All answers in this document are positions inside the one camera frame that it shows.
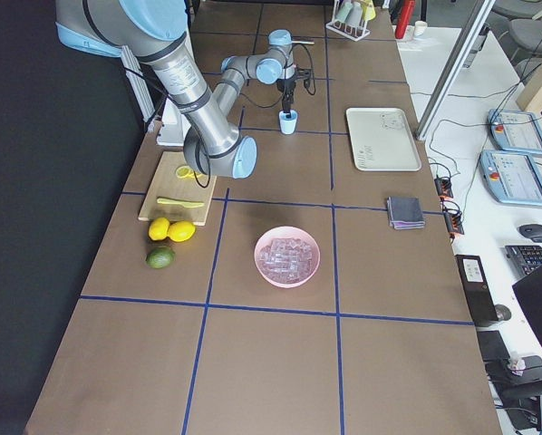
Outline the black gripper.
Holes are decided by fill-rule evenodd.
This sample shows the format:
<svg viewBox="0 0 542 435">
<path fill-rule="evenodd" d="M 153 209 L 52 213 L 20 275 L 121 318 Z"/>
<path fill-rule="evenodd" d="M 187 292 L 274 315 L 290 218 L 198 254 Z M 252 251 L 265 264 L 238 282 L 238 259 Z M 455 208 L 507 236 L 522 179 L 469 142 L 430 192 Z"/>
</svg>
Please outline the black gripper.
<svg viewBox="0 0 542 435">
<path fill-rule="evenodd" d="M 294 77 L 276 81 L 276 88 L 281 92 L 282 111 L 284 113 L 291 113 L 293 109 L 295 87 L 296 79 Z"/>
</svg>

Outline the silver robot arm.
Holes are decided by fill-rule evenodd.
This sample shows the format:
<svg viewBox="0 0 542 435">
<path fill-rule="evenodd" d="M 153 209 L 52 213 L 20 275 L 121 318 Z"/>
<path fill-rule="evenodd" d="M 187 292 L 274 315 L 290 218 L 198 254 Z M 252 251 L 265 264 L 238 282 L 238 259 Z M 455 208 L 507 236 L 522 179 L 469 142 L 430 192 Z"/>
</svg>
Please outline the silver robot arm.
<svg viewBox="0 0 542 435">
<path fill-rule="evenodd" d="M 249 79 L 274 84 L 295 75 L 292 36 L 269 35 L 265 53 L 231 56 L 210 89 L 185 45 L 188 15 L 182 1 L 58 1 L 60 41 L 75 50 L 117 57 L 128 47 L 156 73 L 191 125 L 183 152 L 186 162 L 206 175 L 243 179 L 256 165 L 257 147 L 227 115 Z"/>
</svg>

